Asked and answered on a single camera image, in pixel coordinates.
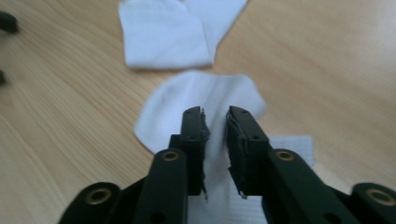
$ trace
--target folded white cloth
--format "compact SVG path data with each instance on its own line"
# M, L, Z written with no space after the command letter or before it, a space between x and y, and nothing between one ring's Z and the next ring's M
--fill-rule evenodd
M132 68L213 64L247 0L125 0L119 5L125 62Z
M180 133L183 111L194 106L205 110L206 125L211 132L205 145L204 161L208 201L203 195L189 197L190 224L263 223L265 220L260 199L252 197L242 200L228 172L230 163L224 134L225 115L230 105L245 108L255 118L265 110L265 102L249 77L214 76L188 71L171 78L152 93L134 126L139 140L153 153L157 153L168 147L171 134ZM277 142L291 143L293 146L305 143L301 148L306 150L302 152L308 155L308 160L312 160L309 137L281 138Z

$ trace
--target screw hole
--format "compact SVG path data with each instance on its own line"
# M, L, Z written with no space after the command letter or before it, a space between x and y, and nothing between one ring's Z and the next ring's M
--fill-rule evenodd
M111 191L109 189L100 188L91 191L85 200L87 204L99 204L104 203L111 197Z
M176 152L170 151L163 154L163 159L165 161L175 161L178 159L178 154Z
M162 223L165 221L165 215L161 212L157 212L157 213L153 213L150 217L149 217L149 221L151 223Z
M396 200L385 191L379 189L367 189L366 194L376 203L381 203L386 206L396 205Z
M278 151L276 155L282 160L282 161L293 161L294 156L293 154L287 152L287 151Z
M337 215L335 215L333 213L325 213L323 216L324 216L324 219L326 219L330 223L333 223L333 224L341 223L340 217L338 217Z

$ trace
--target wood grain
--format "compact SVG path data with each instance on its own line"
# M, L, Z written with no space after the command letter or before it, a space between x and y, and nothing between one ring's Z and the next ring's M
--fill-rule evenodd
M3 0L20 22L0 34L0 223L56 223L98 181L122 188L152 155L132 132L176 72L123 60L114 0ZM249 1L206 70L247 74L269 134L310 134L316 172L349 192L396 189L396 2Z

